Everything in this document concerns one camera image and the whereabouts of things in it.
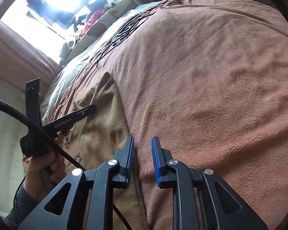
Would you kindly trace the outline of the person's left hand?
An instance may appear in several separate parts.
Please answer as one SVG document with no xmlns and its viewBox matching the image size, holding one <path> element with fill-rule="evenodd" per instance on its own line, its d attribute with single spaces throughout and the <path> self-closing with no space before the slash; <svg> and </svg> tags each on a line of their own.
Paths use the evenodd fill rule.
<svg viewBox="0 0 288 230">
<path fill-rule="evenodd" d="M 52 183 L 60 183 L 66 176 L 64 158 L 55 152 L 49 152 L 44 156 L 30 159 L 23 188 L 37 202 L 41 202 L 49 194 L 42 178 L 43 171 Z"/>
</svg>

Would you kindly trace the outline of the person's left forearm sleeve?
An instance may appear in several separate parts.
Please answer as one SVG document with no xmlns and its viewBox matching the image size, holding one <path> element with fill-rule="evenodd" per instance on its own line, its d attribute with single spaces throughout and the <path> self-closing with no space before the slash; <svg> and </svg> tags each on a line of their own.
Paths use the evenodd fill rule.
<svg viewBox="0 0 288 230">
<path fill-rule="evenodd" d="M 15 197 L 15 205 L 6 216 L 5 223 L 9 229 L 17 229 L 19 224 L 35 209 L 38 202 L 21 186 Z"/>
</svg>

